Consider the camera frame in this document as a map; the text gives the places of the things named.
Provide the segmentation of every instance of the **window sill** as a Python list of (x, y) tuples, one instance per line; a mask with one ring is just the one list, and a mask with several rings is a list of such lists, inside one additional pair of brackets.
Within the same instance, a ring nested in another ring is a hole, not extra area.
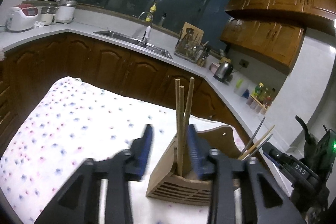
[[(57, 6), (58, 1), (41, 1), (41, 0), (37, 0), (37, 1), (23, 1), (23, 4), (32, 4), (34, 6), (40, 7), (40, 6)], [(136, 17), (133, 16), (129, 16), (129, 15), (125, 15), (122, 13), (118, 13), (115, 11), (111, 11), (111, 10), (106, 10), (102, 7), (99, 6), (94, 6), (94, 5), (88, 5), (88, 4), (83, 4), (83, 3), (78, 3), (76, 5), (77, 9), (81, 9), (81, 10), (87, 10), (87, 11), (91, 11), (91, 12), (97, 12), (97, 13), (102, 13), (102, 14), (106, 14), (106, 15), (110, 15), (110, 16), (115, 16), (115, 17), (120, 17), (129, 21), (133, 21), (142, 25), (147, 25), (148, 22), (142, 20), (142, 19), (137, 19)], [(172, 37), (175, 38), (179, 38), (180, 35), (178, 33), (175, 33), (171, 30), (168, 30), (166, 28), (160, 27), (158, 25), (152, 24), (152, 28), (155, 30), (158, 30), (160, 32), (163, 32), (165, 34), (171, 35)]]

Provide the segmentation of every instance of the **white tablecloth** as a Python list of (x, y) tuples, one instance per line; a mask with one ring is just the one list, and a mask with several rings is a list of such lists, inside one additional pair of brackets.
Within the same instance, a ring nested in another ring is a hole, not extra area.
[[(144, 180), (130, 183), (135, 224), (207, 221), (208, 207), (146, 198), (149, 176), (176, 134), (172, 109), (123, 97), (71, 77), (58, 80), (19, 128), (0, 160), (0, 187), (23, 223), (32, 224), (88, 157), (104, 160), (154, 127)], [(222, 123), (191, 116), (198, 130)], [(243, 143), (234, 130), (237, 147)]]

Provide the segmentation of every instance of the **gray chopstick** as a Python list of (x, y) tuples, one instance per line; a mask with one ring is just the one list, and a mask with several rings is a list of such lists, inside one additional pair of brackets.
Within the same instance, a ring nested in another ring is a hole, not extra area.
[(264, 144), (265, 142), (267, 142), (272, 136), (273, 136), (273, 133), (272, 133), (271, 135), (269, 135), (268, 138), (267, 138), (266, 140), (264, 140), (262, 143), (260, 143), (260, 144), (256, 147), (256, 149), (255, 149), (251, 154), (247, 155), (247, 156), (243, 159), (243, 161), (246, 160), (246, 159), (249, 158), (249, 157), (252, 157), (255, 153), (257, 153), (257, 151), (263, 146), (263, 144)]
[(242, 150), (242, 152), (240, 153), (239, 157), (244, 154), (244, 152), (247, 150), (247, 147), (252, 143), (253, 139), (255, 138), (255, 136), (257, 135), (259, 129), (261, 128), (261, 125), (263, 124), (265, 120), (265, 116), (263, 117), (260, 125), (258, 126), (257, 130), (254, 132), (253, 136), (251, 137), (251, 139), (249, 140), (248, 144), (244, 147), (244, 149)]

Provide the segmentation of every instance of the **yellow bottle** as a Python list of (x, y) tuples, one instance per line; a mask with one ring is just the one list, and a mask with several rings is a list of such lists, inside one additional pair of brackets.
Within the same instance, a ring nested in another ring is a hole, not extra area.
[(145, 19), (145, 21), (147, 22), (151, 22), (154, 19), (153, 13), (156, 11), (156, 2), (154, 2), (153, 6), (151, 7), (149, 11), (150, 13), (147, 14), (147, 17)]

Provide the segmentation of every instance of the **wooden utensil holder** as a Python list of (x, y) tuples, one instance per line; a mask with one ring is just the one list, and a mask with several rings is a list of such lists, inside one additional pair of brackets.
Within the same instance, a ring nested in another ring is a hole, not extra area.
[[(200, 131), (212, 148), (217, 148), (230, 158), (238, 158), (240, 151), (233, 138), (233, 130), (222, 125), (211, 130)], [(210, 203), (211, 181), (187, 179), (176, 175), (177, 138), (174, 137), (154, 168), (148, 183), (146, 197), (169, 202), (206, 206)]]

